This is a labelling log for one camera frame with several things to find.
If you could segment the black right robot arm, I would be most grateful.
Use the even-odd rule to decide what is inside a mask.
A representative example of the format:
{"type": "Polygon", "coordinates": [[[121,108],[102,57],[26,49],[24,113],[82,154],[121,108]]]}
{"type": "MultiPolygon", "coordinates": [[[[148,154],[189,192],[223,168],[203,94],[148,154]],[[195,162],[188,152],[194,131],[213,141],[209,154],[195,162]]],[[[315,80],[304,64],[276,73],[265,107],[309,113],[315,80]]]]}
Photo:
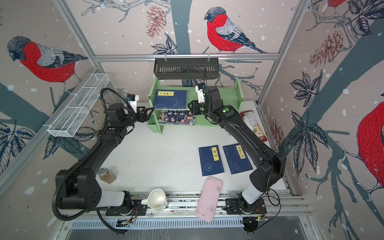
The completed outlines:
{"type": "Polygon", "coordinates": [[[284,176],[286,156],[276,153],[259,139],[231,105],[224,105],[216,87],[196,90],[198,99],[188,104],[194,115],[204,115],[231,134],[256,166],[251,183],[242,191],[239,204],[243,212],[256,209],[256,201],[284,176]]]}

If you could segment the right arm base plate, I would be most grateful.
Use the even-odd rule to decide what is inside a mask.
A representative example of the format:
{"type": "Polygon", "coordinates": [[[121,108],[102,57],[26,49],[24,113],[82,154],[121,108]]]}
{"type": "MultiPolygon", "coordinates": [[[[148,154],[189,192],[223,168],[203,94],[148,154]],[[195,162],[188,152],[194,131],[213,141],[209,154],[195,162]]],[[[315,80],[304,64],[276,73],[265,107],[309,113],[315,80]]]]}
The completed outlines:
{"type": "Polygon", "coordinates": [[[226,199],[225,200],[224,211],[227,212],[228,215],[250,215],[250,214],[259,214],[266,215],[267,210],[265,206],[265,202],[259,198],[252,204],[248,204],[244,199],[226,199]]]}

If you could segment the colourful cartoon cover book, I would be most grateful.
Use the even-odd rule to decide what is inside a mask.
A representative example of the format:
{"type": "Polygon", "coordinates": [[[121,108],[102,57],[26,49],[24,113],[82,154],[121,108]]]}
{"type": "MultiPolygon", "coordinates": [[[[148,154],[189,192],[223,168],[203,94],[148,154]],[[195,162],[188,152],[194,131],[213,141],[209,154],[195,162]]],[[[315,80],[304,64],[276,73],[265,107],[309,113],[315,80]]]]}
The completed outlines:
{"type": "Polygon", "coordinates": [[[160,112],[158,123],[160,125],[195,125],[195,116],[191,111],[182,110],[167,110],[160,112]]]}

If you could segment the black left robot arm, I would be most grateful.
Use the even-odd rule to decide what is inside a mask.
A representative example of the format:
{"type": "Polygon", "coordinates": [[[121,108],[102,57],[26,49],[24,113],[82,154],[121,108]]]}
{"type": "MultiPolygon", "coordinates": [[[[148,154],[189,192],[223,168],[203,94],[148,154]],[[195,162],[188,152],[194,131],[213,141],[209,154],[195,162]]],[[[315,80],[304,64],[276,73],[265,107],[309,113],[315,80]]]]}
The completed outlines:
{"type": "Polygon", "coordinates": [[[127,191],[102,190],[96,180],[101,165],[110,153],[130,133],[136,122],[147,122],[153,108],[112,104],[106,110],[103,128],[97,135],[97,143],[70,169],[56,175],[56,190],[52,200],[54,216],[61,221],[71,221],[84,213],[110,208],[121,208],[131,213],[134,205],[127,191]]]}

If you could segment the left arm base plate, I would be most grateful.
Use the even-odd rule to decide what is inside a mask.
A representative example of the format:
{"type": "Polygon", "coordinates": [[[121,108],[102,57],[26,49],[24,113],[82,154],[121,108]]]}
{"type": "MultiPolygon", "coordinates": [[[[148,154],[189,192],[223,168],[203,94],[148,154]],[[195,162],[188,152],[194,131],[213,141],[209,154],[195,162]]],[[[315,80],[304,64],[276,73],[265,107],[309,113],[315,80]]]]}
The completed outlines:
{"type": "Polygon", "coordinates": [[[147,205],[142,205],[141,200],[131,200],[131,207],[125,205],[120,207],[111,207],[106,210],[106,216],[109,217],[126,217],[126,216],[145,216],[147,205]]]}

